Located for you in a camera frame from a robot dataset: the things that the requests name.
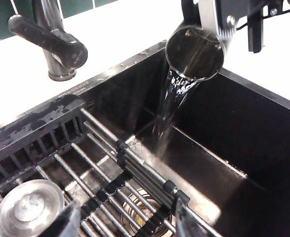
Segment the drain strainer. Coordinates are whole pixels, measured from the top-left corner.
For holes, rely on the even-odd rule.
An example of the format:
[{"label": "drain strainer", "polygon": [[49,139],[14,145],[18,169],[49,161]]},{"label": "drain strainer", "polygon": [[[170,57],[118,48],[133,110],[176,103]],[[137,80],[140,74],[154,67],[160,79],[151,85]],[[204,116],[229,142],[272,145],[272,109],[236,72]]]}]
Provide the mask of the drain strainer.
[{"label": "drain strainer", "polygon": [[[158,210],[160,205],[144,190],[144,189],[138,189],[138,192],[156,209]],[[149,218],[153,216],[153,213],[151,213],[150,210],[147,209],[147,207],[134,195],[130,194],[129,198],[144,212]],[[142,227],[145,225],[145,221],[130,207],[129,204],[126,202],[123,204],[123,208],[129,213],[130,216]],[[170,215],[167,220],[171,222],[172,224],[175,224],[175,219],[172,215]],[[130,224],[130,222],[124,217],[121,216],[121,221],[124,227],[131,233],[136,234],[137,229],[135,229],[134,226]],[[170,237],[172,235],[172,232],[168,230],[168,228],[164,225],[158,227],[153,237]]]}]

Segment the black faucet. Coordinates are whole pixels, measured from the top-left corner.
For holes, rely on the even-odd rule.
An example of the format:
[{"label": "black faucet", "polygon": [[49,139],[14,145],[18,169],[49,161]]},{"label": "black faucet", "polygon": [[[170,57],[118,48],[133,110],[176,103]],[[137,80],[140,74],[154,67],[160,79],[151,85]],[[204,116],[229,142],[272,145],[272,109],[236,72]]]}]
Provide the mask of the black faucet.
[{"label": "black faucet", "polygon": [[52,80],[73,78],[87,61],[87,48],[64,31],[56,0],[32,0],[32,6],[36,24],[16,14],[8,20],[9,30],[43,48]]}]

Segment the white countertop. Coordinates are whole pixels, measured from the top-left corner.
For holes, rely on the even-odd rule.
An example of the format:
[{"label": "white countertop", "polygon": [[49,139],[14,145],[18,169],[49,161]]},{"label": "white countertop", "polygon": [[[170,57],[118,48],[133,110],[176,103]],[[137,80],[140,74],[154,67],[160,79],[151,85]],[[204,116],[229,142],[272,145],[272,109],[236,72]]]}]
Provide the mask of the white countertop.
[{"label": "white countertop", "polygon": [[[182,19],[180,0],[118,0],[65,19],[89,52],[65,82],[48,77],[39,47],[17,36],[1,40],[0,124],[168,39]],[[247,28],[237,32],[224,67],[290,100],[290,13],[265,20],[264,42],[261,53],[249,53]]]}]

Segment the tile backsplash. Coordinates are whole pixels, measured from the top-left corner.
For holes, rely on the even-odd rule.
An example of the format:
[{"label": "tile backsplash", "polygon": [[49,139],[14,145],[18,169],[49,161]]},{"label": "tile backsplash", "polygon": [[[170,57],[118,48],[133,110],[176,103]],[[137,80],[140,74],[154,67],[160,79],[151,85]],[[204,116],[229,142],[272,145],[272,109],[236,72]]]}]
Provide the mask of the tile backsplash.
[{"label": "tile backsplash", "polygon": [[[63,12],[63,17],[69,17],[78,13],[90,10],[95,6],[102,6],[116,0],[59,0]],[[32,0],[14,0],[18,12],[21,15],[33,19]],[[8,30],[7,21],[14,14],[10,0],[0,0],[0,40],[13,36]]]}]

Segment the sink basin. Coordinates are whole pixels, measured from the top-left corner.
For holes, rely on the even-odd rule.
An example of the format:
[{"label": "sink basin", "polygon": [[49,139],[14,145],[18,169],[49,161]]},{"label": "sink basin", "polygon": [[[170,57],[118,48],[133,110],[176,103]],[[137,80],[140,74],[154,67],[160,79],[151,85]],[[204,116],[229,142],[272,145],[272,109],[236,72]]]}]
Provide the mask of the sink basin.
[{"label": "sink basin", "polygon": [[[169,69],[164,46],[160,42],[56,98],[79,95],[93,116],[183,190],[189,206],[224,237],[290,237],[290,101],[222,69],[177,111],[168,143],[157,144],[152,129]],[[78,145],[110,178],[122,172],[88,139]],[[159,146],[165,152],[158,156]],[[63,158],[95,192],[106,185],[74,150]],[[57,162],[44,168],[82,205],[88,201]]]}]

